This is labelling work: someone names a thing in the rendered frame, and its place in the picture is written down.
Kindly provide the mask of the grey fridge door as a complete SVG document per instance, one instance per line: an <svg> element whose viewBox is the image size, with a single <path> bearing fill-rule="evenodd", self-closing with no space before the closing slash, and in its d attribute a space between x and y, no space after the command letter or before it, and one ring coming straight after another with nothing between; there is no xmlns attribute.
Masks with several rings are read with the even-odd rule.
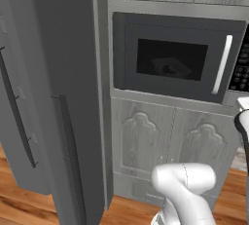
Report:
<svg viewBox="0 0 249 225"><path fill-rule="evenodd" d="M29 145L35 162L34 169L24 151L18 127L11 109L0 72L0 144L18 187L43 195L50 194L44 171L43 159L36 138L36 124L31 103L31 91L18 37L17 12L11 0L0 0L0 48L11 81L13 92L18 96L18 110L30 138Z"/></svg>
<svg viewBox="0 0 249 225"><path fill-rule="evenodd" d="M92 0L34 2L51 94L66 95L87 225L99 225L104 193Z"/></svg>

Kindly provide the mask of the grey carved cupboard door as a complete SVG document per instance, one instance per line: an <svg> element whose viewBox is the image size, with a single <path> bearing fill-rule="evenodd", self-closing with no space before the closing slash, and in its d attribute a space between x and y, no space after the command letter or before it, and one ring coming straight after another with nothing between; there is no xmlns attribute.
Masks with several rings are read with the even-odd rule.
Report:
<svg viewBox="0 0 249 225"><path fill-rule="evenodd" d="M211 166L217 180L208 194L217 196L239 145L240 136L234 126L233 116L177 108L168 162L202 163Z"/></svg>
<svg viewBox="0 0 249 225"><path fill-rule="evenodd" d="M175 108L115 97L111 104L114 171L147 178L166 160Z"/></svg>

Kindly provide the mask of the grey drawer front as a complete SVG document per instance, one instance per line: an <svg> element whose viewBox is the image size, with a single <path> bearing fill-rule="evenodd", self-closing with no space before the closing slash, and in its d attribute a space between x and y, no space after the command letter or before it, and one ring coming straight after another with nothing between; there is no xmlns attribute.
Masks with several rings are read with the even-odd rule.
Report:
<svg viewBox="0 0 249 225"><path fill-rule="evenodd" d="M164 196L148 180L114 172L114 194L137 202L162 206Z"/></svg>

